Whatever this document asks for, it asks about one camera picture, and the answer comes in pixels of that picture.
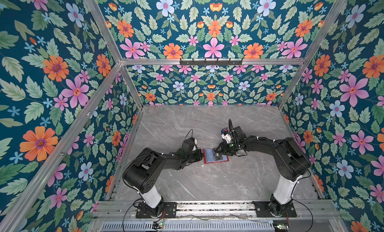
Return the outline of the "red card holder wallet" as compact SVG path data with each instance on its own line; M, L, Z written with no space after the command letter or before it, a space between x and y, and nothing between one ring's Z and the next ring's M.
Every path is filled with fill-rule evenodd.
M214 148L203 149L204 164L224 163L229 161L229 157L217 153Z

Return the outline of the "blue credit card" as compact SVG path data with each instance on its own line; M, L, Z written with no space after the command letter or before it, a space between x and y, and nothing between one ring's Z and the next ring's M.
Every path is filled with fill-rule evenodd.
M204 149L204 154L205 154L205 160L207 163L216 162L222 159L222 156L216 153L216 150L213 148Z

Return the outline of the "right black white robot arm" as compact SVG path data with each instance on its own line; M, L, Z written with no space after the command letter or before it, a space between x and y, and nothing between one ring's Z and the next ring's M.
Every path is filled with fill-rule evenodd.
M311 163L294 138L273 140L267 137L246 136L241 127L221 131L222 142L216 148L220 155L235 156L238 151L260 152L273 156L280 173L277 188L267 208L272 216L280 217L290 209L298 183L309 172Z

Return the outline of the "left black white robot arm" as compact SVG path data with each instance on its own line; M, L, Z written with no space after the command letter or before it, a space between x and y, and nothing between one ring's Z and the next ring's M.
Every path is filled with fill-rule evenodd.
M144 201L145 209L152 217L159 217L164 211L164 198L156 188L156 182L163 170L182 170L199 162L204 154L193 137L183 141L181 148L169 154L158 153L145 148L124 169L123 182L136 190Z

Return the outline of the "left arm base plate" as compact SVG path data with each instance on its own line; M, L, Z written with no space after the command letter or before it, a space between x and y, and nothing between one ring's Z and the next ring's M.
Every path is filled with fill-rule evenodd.
M136 219L174 219L177 213L176 202L160 202L156 208L151 208L140 202L136 212Z

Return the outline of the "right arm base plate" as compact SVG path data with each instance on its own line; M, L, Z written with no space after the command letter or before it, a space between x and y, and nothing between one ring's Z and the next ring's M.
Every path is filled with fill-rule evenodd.
M281 205L278 202L272 201L263 201L256 202L252 201L252 204L255 206L256 214L258 218L296 218L297 213L292 202L289 202L285 205Z

